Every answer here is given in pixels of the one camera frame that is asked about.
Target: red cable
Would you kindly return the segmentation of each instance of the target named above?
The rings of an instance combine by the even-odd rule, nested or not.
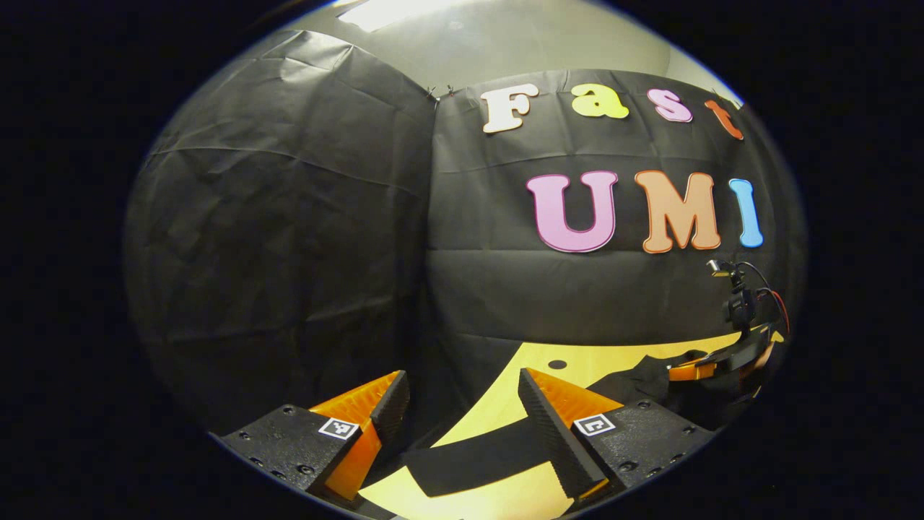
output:
[[[786,304],[783,303],[783,297],[777,291],[771,290],[773,296],[780,303],[780,306],[783,307],[783,317],[786,318],[786,334],[789,334],[789,313],[786,312]]]

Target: letter m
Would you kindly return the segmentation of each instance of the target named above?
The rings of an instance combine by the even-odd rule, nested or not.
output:
[[[640,171],[635,180],[648,196],[650,232],[648,239],[642,243],[642,249],[653,254],[670,251],[674,242],[667,236],[668,224],[681,249],[686,248],[688,242],[695,249],[719,247],[721,240],[715,224],[712,177],[705,173],[691,174],[684,198],[662,171]],[[691,241],[690,233],[694,226],[696,233]]]

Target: letter u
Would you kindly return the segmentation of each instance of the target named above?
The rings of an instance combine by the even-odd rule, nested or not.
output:
[[[536,201],[536,227],[549,247],[566,253],[588,253],[600,249],[616,231],[613,185],[619,178],[612,171],[589,171],[580,177],[590,187],[593,226],[575,231],[565,221],[565,188],[571,180],[564,175],[543,175],[526,183]]]

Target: letter i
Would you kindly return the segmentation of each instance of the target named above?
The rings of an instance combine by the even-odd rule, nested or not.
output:
[[[732,179],[728,186],[738,198],[738,209],[741,210],[741,223],[744,232],[741,233],[741,245],[745,247],[759,247],[763,244],[763,235],[757,222],[757,209],[754,207],[754,188],[750,182],[743,179]]]

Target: white wall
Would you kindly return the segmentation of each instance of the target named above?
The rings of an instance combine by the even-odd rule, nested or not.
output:
[[[696,85],[707,91],[714,91],[721,97],[734,102],[738,108],[741,108],[741,105],[744,104],[744,101],[737,94],[732,92],[710,70],[701,65],[698,60],[673,45],[671,45],[670,56],[667,73],[664,74],[665,77]]]
[[[286,29],[317,31],[378,56],[423,87],[468,85],[557,68],[645,72],[685,81],[740,104],[720,80],[658,34],[590,0],[468,0],[374,32],[326,6]]]

